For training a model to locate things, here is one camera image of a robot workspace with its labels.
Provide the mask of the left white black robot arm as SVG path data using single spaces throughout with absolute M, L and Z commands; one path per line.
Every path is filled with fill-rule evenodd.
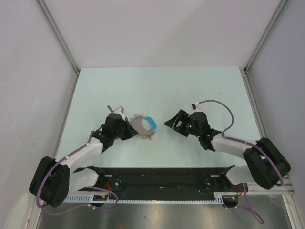
M 105 186 L 105 178 L 98 169 L 76 170 L 93 157 L 110 148 L 117 139 L 128 140 L 138 135 L 122 114 L 110 113 L 97 130 L 91 131 L 85 144 L 62 158 L 42 158 L 30 183 L 29 192 L 36 197 L 39 208 L 57 207 L 70 192 L 92 187 L 99 191 Z

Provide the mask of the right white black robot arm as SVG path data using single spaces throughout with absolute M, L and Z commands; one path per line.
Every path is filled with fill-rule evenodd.
M 185 137 L 197 137 L 204 150 L 227 153 L 246 161 L 245 166 L 227 168 L 225 176 L 220 179 L 220 187 L 224 191 L 232 191 L 237 184 L 252 181 L 270 190 L 274 186 L 284 185 L 284 176 L 291 170 L 288 161 L 270 139 L 263 137 L 249 141 L 225 136 L 211 128 L 202 111 L 189 114 L 180 110 L 164 125 Z

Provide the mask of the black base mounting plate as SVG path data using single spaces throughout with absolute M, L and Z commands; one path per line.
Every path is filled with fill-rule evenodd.
M 239 196 L 243 183 L 232 184 L 216 168 L 99 168 L 94 187 L 110 187 L 118 198 L 127 200 L 203 200 L 217 192 Z

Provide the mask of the right aluminium frame post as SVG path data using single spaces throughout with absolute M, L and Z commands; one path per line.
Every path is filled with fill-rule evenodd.
M 277 4 L 276 9 L 274 10 L 269 22 L 267 23 L 257 45 L 255 46 L 250 58 L 246 62 L 245 67 L 243 67 L 243 71 L 248 73 L 251 66 L 253 65 L 254 61 L 256 60 L 259 52 L 261 51 L 262 47 L 264 46 L 265 42 L 267 41 L 268 37 L 270 36 L 272 29 L 276 25 L 277 21 L 279 20 L 281 14 L 283 13 L 286 5 L 289 3 L 289 0 L 280 0 Z

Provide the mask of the aluminium frame post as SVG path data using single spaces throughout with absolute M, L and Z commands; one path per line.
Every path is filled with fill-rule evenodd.
M 78 67 L 54 17 L 52 16 L 51 11 L 49 10 L 46 2 L 44 0 L 35 0 L 36 4 L 38 5 L 40 11 L 42 12 L 48 26 L 50 27 L 50 30 L 52 31 L 55 39 L 57 40 L 60 48 L 62 49 L 64 55 L 66 56 L 68 62 L 70 63 L 73 71 L 78 76 L 80 73 L 80 68 Z
M 276 9 L 274 10 L 269 22 L 267 23 L 257 45 L 255 46 L 250 58 L 246 62 L 245 67 L 243 67 L 243 71 L 248 73 L 251 66 L 253 65 L 254 61 L 256 60 L 259 52 L 261 51 L 262 47 L 264 46 L 265 42 L 267 41 L 268 37 L 270 36 L 272 29 L 276 25 L 277 21 L 279 20 L 281 14 L 283 13 L 286 5 L 289 3 L 289 0 L 280 0 L 277 4 Z

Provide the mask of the left aluminium frame post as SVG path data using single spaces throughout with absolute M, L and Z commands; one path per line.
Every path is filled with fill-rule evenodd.
M 50 30 L 52 31 L 55 39 L 57 40 L 60 48 L 62 49 L 64 55 L 66 56 L 68 62 L 70 63 L 73 71 L 78 76 L 80 73 L 80 68 L 78 67 L 54 17 L 52 16 L 51 11 L 49 10 L 46 2 L 44 0 L 35 0 L 36 4 L 38 5 L 40 11 L 42 12 L 48 26 L 50 27 Z

